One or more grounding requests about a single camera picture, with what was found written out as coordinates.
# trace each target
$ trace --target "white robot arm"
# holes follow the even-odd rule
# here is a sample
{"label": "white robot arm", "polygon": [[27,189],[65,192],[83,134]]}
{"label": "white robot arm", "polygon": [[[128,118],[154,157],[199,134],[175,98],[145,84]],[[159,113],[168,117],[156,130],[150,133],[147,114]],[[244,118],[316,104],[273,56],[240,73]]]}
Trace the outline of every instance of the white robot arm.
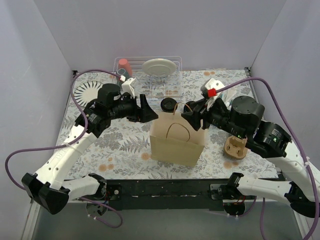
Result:
{"label": "white robot arm", "polygon": [[122,84],[124,94],[120,93],[118,85],[104,84],[98,91],[97,99],[89,102],[84,109],[88,127],[83,137],[72,145],[68,144],[84,131],[85,120],[83,115],[80,115],[65,139],[66,147],[56,150],[34,174],[26,173],[22,178],[28,195],[51,214],[60,212],[68,201],[88,195],[96,200],[105,196],[107,182],[97,174],[91,173],[81,179],[64,180],[83,152],[110,127],[111,120],[127,118],[131,122],[147,123],[158,118],[148,105],[144,94],[140,94],[140,106],[137,105],[132,87],[134,81],[135,78],[130,78]]}
{"label": "white robot arm", "polygon": [[[279,125],[262,121],[265,108],[251,97],[235,98],[231,110],[227,110],[216,95],[216,90],[223,87],[220,81],[210,79],[201,88],[204,99],[195,102],[195,106],[191,106],[193,111],[182,113],[182,117],[196,131],[202,121],[203,128],[213,124],[238,138],[248,138],[246,147],[281,168],[291,181],[269,181],[233,173],[228,183],[214,193],[223,199],[242,195],[265,197],[288,204],[298,213],[314,218],[315,197],[310,176],[291,137]],[[107,182],[97,174],[70,181],[64,179],[79,156],[110,126],[111,119],[127,117],[132,122],[146,123],[158,118],[143,94],[139,107],[131,88],[125,89],[130,93],[120,95],[117,85],[105,84],[99,90],[98,99],[88,103],[84,110],[89,122],[85,135],[73,145],[57,150],[33,175],[27,173],[22,178],[29,196],[50,213],[58,213],[70,200],[88,195],[99,200],[106,194]],[[84,119],[80,115],[65,142],[77,138],[83,130]],[[310,162],[309,166],[319,196],[320,172]]]}
{"label": "white robot arm", "polygon": [[[275,164],[291,181],[263,180],[234,172],[226,185],[221,185],[212,193],[220,199],[234,199],[240,196],[264,197],[288,204],[296,212],[314,218],[315,195],[307,166],[310,166],[314,176],[319,197],[320,172],[310,162],[304,162],[299,149],[281,126],[262,120],[265,107],[252,97],[239,96],[232,101],[231,110],[227,109],[220,98],[214,99],[214,103],[208,108],[206,100],[212,99],[216,90],[219,93],[248,80],[248,78],[243,79],[223,89],[216,88],[214,91],[211,88],[218,87],[220,82],[216,86],[205,83],[201,88],[204,99],[194,103],[193,111],[182,113],[181,116],[196,131],[201,127],[206,129],[212,124],[240,139],[247,138],[246,148]],[[258,78],[258,80],[269,87],[263,79]]]}

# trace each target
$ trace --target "dish rack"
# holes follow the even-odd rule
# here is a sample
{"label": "dish rack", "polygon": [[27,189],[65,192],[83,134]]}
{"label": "dish rack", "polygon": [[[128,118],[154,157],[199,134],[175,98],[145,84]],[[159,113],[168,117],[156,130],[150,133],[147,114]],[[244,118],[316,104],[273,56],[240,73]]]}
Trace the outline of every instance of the dish rack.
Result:
{"label": "dish rack", "polygon": [[[182,79],[182,60],[179,56],[146,56],[146,57],[117,57],[114,60],[113,72],[117,72],[120,59],[127,59],[132,68],[132,77],[137,78],[134,87],[135,94],[145,94],[152,108],[159,109],[164,98],[173,98],[181,102],[184,94]],[[142,71],[142,64],[151,59],[168,59],[175,63],[176,70],[169,76],[150,76]]]}

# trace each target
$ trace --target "paper bag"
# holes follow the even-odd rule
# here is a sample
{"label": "paper bag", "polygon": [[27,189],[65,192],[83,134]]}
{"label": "paper bag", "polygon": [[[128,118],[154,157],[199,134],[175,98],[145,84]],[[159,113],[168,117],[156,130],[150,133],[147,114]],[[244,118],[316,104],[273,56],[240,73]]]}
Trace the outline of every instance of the paper bag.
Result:
{"label": "paper bag", "polygon": [[150,128],[151,158],[194,167],[205,147],[207,130],[195,131],[180,113],[159,112]]}

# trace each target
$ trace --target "table surface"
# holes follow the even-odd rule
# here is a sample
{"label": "table surface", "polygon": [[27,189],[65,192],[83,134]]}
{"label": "table surface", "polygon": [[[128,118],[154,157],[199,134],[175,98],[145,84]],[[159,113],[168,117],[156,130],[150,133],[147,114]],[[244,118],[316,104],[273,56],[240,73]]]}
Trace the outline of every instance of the table surface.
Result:
{"label": "table surface", "polygon": [[[259,228],[261,206],[257,202],[250,214],[238,220],[226,217],[225,212],[226,216],[210,214],[207,209],[122,210],[123,225],[112,229],[87,217],[85,203],[68,203],[56,215],[41,208],[32,239],[263,240]],[[102,218],[114,225],[119,223],[114,213],[106,212]],[[302,239],[294,211],[275,201],[266,203],[264,232],[269,240]]]}
{"label": "table surface", "polygon": [[[244,70],[197,70],[183,71],[183,102],[201,98],[200,87],[210,78],[229,85],[246,78]],[[112,82],[105,73],[86,73],[79,77],[75,88],[86,81]],[[253,97],[249,83],[234,87],[236,95]],[[58,136],[62,144],[75,119],[80,114],[71,99],[67,104],[65,118]],[[277,178],[275,166],[257,154],[248,151],[242,160],[233,160],[224,154],[224,144],[229,134],[214,126],[208,130],[207,144],[195,167],[151,159],[150,130],[151,122],[134,123],[127,119],[111,121],[104,131],[78,159],[68,173],[69,179],[78,179],[90,173],[97,173],[106,179],[225,179],[233,172],[240,172],[255,178]]]}

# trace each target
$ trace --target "white wall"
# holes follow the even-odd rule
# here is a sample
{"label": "white wall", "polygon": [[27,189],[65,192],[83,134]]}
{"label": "white wall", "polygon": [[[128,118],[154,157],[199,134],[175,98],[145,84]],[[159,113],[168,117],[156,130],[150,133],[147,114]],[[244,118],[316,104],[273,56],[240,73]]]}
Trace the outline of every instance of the white wall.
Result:
{"label": "white wall", "polygon": [[72,69],[181,56],[184,69],[250,67],[286,0],[34,0]]}
{"label": "white wall", "polygon": [[[17,240],[30,198],[10,182],[4,162],[15,150],[56,143],[71,70],[32,0],[2,0],[0,15],[0,239]],[[9,168],[21,182],[51,154],[16,155]]]}
{"label": "white wall", "polygon": [[[252,66],[266,79],[303,148],[320,168],[320,1],[287,0]],[[256,83],[265,117],[282,123],[262,83]],[[320,226],[314,239],[320,238]]]}

